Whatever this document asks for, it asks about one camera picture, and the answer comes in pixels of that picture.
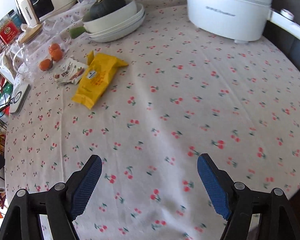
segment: plastic bag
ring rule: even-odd
[[[73,83],[78,84],[83,76],[84,71],[88,68],[87,65],[74,60],[72,58],[67,58],[66,62],[63,64],[64,67],[61,68],[62,71],[58,71],[53,75],[56,82],[60,83]]]
[[[91,109],[112,81],[118,67],[128,66],[128,63],[117,57],[98,53],[92,60],[93,51],[88,55],[89,67],[83,74],[74,102]]]

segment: orange fruit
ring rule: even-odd
[[[55,49],[53,52],[51,52],[51,58],[53,61],[60,61],[63,58],[63,52],[61,49]]]
[[[57,43],[51,44],[51,46],[49,47],[49,54],[51,55],[51,53],[56,49],[60,49],[59,44],[57,44]]]
[[[52,61],[50,59],[45,59],[43,61],[40,62],[39,68],[42,71],[48,71],[49,69],[52,68]]]

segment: white bowl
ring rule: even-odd
[[[96,42],[109,42],[109,41],[115,41],[117,39],[120,39],[124,36],[127,36],[128,34],[134,32],[137,28],[140,27],[140,25],[143,23],[144,19],[146,17],[146,14],[144,13],[141,19],[136,21],[135,23],[129,25],[126,28],[120,28],[119,30],[112,31],[108,33],[108,35],[102,35],[100,37],[91,38],[91,40]]]
[[[90,37],[90,38],[95,38],[95,37],[100,37],[101,35],[108,35],[108,33],[112,32],[112,31],[115,31],[117,29],[120,29],[120,28],[126,28],[132,24],[134,24],[135,22],[137,22],[138,20],[140,20],[144,13],[145,13],[145,9],[143,7],[143,5],[141,3],[138,3],[137,4],[137,8],[138,8],[138,12],[130,17],[128,20],[125,20],[124,22],[116,25],[116,26],[113,26],[109,29],[106,29],[102,32],[99,32],[99,33],[87,33],[87,35]]]
[[[137,4],[135,0],[125,0],[126,6],[123,6],[119,10],[114,11],[108,15],[105,15],[99,19],[89,21],[90,14],[87,13],[82,22],[86,30],[90,33],[99,33],[113,26],[116,26],[137,13]]]

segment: brand logo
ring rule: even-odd
[[[22,95],[22,92],[21,92],[21,91],[19,91],[18,94],[16,94],[16,96],[15,96],[14,99],[13,99],[13,103],[14,103],[14,104],[16,104],[16,103],[19,101],[21,95]]]
[[[229,16],[232,16],[232,17],[235,16],[234,14],[226,13],[226,12],[223,12],[223,11],[221,11],[221,10],[219,10],[219,9],[211,8],[211,7],[209,7],[209,6],[206,6],[206,9],[211,10],[211,11],[215,11],[215,12],[218,12],[218,13],[222,13],[222,14],[224,14],[224,15],[229,15]]]
[[[5,33],[5,34],[9,34],[10,31],[11,31],[11,28],[10,28],[10,27],[6,27],[6,28],[4,29],[4,33]]]
[[[30,14],[29,10],[28,10],[28,7],[26,7],[26,12],[29,15],[30,20],[32,20],[32,17],[31,17],[31,14]]]
[[[88,73],[87,78],[93,79],[97,75],[97,72],[95,70],[92,70]]]

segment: cooker handle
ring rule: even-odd
[[[33,5],[30,0],[23,0],[20,4],[23,11],[23,15],[26,19],[27,24],[30,27],[35,27],[39,23],[39,19],[34,11]]]
[[[275,12],[271,9],[268,21],[278,25],[288,33],[291,33],[300,40],[300,25],[296,24],[293,20],[293,14],[287,10],[281,10],[281,13]]]

